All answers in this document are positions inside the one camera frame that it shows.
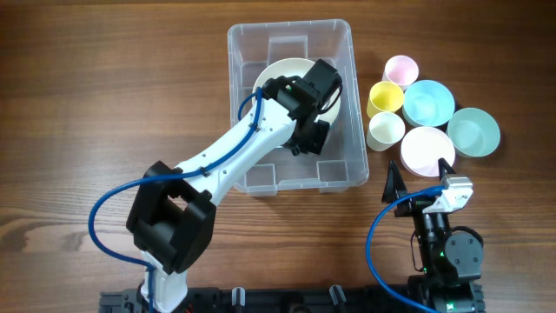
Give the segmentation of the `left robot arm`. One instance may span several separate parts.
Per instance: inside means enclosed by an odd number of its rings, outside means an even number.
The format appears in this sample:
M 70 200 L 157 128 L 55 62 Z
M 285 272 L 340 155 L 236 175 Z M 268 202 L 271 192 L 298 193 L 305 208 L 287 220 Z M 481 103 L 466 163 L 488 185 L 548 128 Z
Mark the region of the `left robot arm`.
M 154 312 L 172 312 L 188 294 L 189 268 L 209 246 L 216 208 L 260 159 L 282 146 L 293 155 L 320 154 L 339 101 L 339 71 L 319 59 L 303 76 L 269 78 L 248 114 L 197 156 L 147 169 L 126 228 L 149 269 L 141 295 Z

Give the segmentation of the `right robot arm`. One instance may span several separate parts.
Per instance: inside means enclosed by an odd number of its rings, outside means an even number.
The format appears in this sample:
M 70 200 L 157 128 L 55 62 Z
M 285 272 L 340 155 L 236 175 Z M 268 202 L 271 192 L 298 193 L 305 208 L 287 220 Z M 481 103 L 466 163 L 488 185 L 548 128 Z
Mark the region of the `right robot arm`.
M 382 196 L 396 205 L 396 217 L 414 222 L 411 239 L 419 244 L 422 267 L 407 280 L 410 299 L 439 312 L 479 313 L 486 310 L 481 278 L 484 241 L 467 226 L 452 226 L 448 215 L 465 207 L 473 183 L 438 160 L 440 189 L 411 196 L 396 162 L 388 165 Z

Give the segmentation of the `green small bowl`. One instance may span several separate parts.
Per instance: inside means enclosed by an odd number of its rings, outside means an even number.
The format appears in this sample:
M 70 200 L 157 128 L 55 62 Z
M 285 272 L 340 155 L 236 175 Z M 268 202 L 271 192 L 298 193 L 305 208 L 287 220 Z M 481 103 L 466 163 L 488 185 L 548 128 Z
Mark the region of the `green small bowl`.
M 462 157 L 486 157 L 499 147 L 501 139 L 496 120 L 477 108 L 457 110 L 448 122 L 447 135 Z

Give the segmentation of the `cream large bowl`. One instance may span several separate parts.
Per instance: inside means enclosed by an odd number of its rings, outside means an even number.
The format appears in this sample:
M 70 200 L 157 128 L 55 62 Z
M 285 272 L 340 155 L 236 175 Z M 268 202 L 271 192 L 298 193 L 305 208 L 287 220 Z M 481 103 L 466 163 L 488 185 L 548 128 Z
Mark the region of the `cream large bowl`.
M 270 64 L 255 80 L 255 86 L 253 90 L 257 87 L 262 87 L 263 84 L 267 82 L 270 78 L 277 78 L 279 76 L 291 77 L 299 76 L 304 77 L 311 67 L 315 64 L 315 61 L 305 59 L 305 58 L 286 58 L 280 61 Z M 336 121 L 341 107 L 341 100 L 338 99 L 334 107 L 326 112 L 325 114 L 319 115 L 318 120 L 326 121 L 333 127 Z

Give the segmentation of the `pink small bowl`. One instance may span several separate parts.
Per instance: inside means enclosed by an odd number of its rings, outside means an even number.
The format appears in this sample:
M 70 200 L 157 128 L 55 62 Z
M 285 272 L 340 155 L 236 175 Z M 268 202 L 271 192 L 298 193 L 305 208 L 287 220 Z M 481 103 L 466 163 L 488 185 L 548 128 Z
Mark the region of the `pink small bowl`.
M 417 127 L 402 139 L 400 159 L 403 166 L 416 176 L 439 175 L 438 161 L 444 158 L 452 166 L 456 153 L 447 134 L 433 127 Z

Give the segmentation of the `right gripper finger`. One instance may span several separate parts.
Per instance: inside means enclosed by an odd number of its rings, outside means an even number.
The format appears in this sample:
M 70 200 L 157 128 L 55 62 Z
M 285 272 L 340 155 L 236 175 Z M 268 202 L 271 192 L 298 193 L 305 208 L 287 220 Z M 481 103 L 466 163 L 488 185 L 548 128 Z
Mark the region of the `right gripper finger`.
M 388 165 L 387 180 L 381 201 L 383 203 L 392 203 L 405 195 L 407 195 L 407 187 L 400 174 L 397 163 L 392 160 Z
M 439 180 L 441 181 L 446 175 L 452 175 L 455 173 L 452 166 L 447 162 L 445 158 L 440 158 L 438 160 L 438 171 Z

